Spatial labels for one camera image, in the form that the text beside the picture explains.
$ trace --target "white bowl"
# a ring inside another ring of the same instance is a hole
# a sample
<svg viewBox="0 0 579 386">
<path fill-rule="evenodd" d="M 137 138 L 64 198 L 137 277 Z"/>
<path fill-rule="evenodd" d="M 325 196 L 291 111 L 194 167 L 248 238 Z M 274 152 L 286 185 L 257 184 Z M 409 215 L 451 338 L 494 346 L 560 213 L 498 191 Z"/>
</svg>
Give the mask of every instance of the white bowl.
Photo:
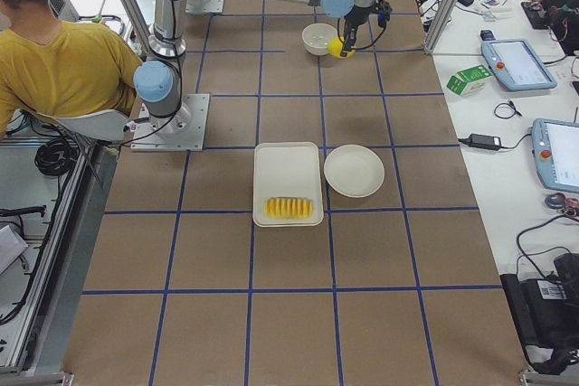
<svg viewBox="0 0 579 386">
<path fill-rule="evenodd" d="M 365 198 L 384 182 L 384 165 L 371 149 L 343 145 L 327 155 L 324 175 L 336 192 L 350 198 Z"/>
<path fill-rule="evenodd" d="M 311 24 L 301 33 L 304 47 L 308 52 L 316 56 L 327 54 L 327 45 L 334 38 L 337 38 L 336 28 L 325 23 Z"/>
</svg>

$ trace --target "white chair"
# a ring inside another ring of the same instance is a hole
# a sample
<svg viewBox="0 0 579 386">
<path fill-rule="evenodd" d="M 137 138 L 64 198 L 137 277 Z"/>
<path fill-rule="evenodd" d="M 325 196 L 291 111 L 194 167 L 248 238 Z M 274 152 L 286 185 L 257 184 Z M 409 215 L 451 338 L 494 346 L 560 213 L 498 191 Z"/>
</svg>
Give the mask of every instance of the white chair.
<svg viewBox="0 0 579 386">
<path fill-rule="evenodd" d="M 39 113 L 39 115 L 54 119 L 73 133 L 107 142 L 123 140 L 125 136 L 123 128 L 128 123 L 128 117 L 113 108 L 79 117 L 53 117 L 43 113 Z"/>
</svg>

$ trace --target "white desk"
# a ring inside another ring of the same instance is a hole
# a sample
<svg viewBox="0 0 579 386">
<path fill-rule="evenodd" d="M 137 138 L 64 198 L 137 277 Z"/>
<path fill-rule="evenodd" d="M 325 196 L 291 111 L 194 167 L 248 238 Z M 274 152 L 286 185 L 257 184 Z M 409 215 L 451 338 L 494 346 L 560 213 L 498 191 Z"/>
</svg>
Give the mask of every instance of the white desk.
<svg viewBox="0 0 579 386">
<path fill-rule="evenodd" d="M 497 0 L 501 4 L 506 0 Z M 510 13 L 496 13 L 497 21 L 485 21 L 481 15 L 473 14 L 488 11 L 478 0 L 470 7 L 461 6 L 470 12 L 462 11 L 459 7 L 452 10 L 451 20 L 440 40 L 434 47 L 435 54 L 480 54 L 479 32 L 482 29 L 491 30 L 498 40 L 524 38 L 528 40 L 541 57 L 564 56 L 558 42 L 553 41 L 548 30 L 533 29 L 528 22 L 520 3 L 524 0 L 507 1 L 504 7 L 511 9 Z"/>
<path fill-rule="evenodd" d="M 485 22 L 479 15 L 454 8 L 452 20 L 434 48 L 432 57 L 457 137 L 467 137 L 470 133 L 499 136 L 504 146 L 514 146 L 528 133 L 536 118 L 566 121 L 574 118 L 579 96 L 571 86 L 571 81 L 577 80 L 571 74 L 572 59 L 550 68 L 558 82 L 554 89 L 508 92 L 495 79 L 490 79 L 485 88 L 464 96 L 446 89 L 449 77 L 456 71 L 486 64 L 479 55 L 481 29 L 490 29 L 497 39 L 529 40 L 544 61 L 563 57 L 559 44 L 551 40 L 548 31 L 531 28 L 520 7 L 521 1 L 507 1 L 506 5 L 513 9 L 513 16 L 496 22 Z M 468 9 L 475 10 L 476 3 L 477 0 Z M 522 118 L 505 120 L 493 115 L 494 107 L 509 99 L 513 99 L 523 114 Z M 517 234 L 557 215 L 544 203 L 546 195 L 552 191 L 540 183 L 531 149 L 530 138 L 507 152 L 486 152 L 466 146 L 461 148 L 499 273 L 514 273 L 516 270 L 520 255 L 516 244 Z M 523 248 L 532 253 L 561 245 L 579 252 L 577 226 L 569 221 L 556 221 L 542 230 L 525 234 L 521 239 Z M 562 250 L 556 250 L 536 257 L 536 263 L 548 272 L 554 268 L 553 258 L 562 253 Z M 521 278 L 536 276 L 525 259 L 521 260 L 520 265 Z"/>
<path fill-rule="evenodd" d="M 445 89 L 448 78 L 467 66 L 484 63 L 484 59 L 480 56 L 440 55 L 433 58 L 458 137 L 467 137 L 470 133 L 499 136 L 504 146 L 514 146 L 528 133 L 536 118 L 573 121 L 575 107 L 579 106 L 579 96 L 570 84 L 570 59 L 550 68 L 559 82 L 556 88 L 535 92 L 534 97 L 522 97 L 529 93 L 507 92 L 494 79 L 490 79 L 481 90 L 458 96 Z M 508 99 L 514 101 L 523 114 L 522 118 L 499 119 L 493 115 L 493 108 Z M 545 206 L 546 195 L 553 191 L 541 185 L 531 149 L 530 138 L 506 152 L 462 148 L 499 273 L 515 272 L 519 255 L 517 234 L 557 215 Z M 556 221 L 542 230 L 525 234 L 522 243 L 527 253 L 558 245 L 579 252 L 578 231 L 576 223 Z M 536 257 L 536 262 L 543 270 L 552 270 L 553 258 L 562 253 L 558 250 L 541 255 Z M 521 265 L 523 272 L 533 271 L 526 261 L 521 261 Z"/>
</svg>

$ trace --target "power adapter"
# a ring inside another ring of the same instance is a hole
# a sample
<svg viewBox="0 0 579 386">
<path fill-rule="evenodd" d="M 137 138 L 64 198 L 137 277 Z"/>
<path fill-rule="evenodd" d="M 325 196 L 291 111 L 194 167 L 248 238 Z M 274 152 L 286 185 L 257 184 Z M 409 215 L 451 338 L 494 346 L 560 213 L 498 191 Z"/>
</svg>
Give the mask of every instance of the power adapter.
<svg viewBox="0 0 579 386">
<path fill-rule="evenodd" d="M 471 6 L 474 0 L 457 0 L 457 2 L 464 6 Z"/>
<path fill-rule="evenodd" d="M 470 134 L 466 139 L 459 139 L 459 142 L 471 148 L 490 149 L 498 151 L 503 146 L 500 143 L 500 137 Z"/>
</svg>

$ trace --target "metal base plate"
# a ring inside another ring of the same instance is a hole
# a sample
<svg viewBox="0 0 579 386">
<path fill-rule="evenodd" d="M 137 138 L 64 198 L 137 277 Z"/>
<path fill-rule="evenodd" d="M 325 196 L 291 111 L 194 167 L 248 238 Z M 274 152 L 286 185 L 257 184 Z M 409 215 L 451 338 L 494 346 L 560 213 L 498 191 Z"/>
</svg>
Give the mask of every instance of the metal base plate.
<svg viewBox="0 0 579 386">
<path fill-rule="evenodd" d="M 209 94 L 189 94 L 183 97 L 183 103 L 189 107 L 193 118 L 187 127 L 174 135 L 162 137 L 155 133 L 151 124 L 146 122 L 137 124 L 133 137 L 144 137 L 132 142 L 130 147 L 133 151 L 142 152 L 166 152 L 166 151 L 202 151 L 205 138 L 205 125 L 207 124 L 207 112 L 209 112 Z M 138 114 L 140 118 L 148 117 L 148 110 L 143 105 Z"/>
<path fill-rule="evenodd" d="M 187 0 L 185 12 L 190 15 L 221 14 L 225 0 Z"/>
</svg>

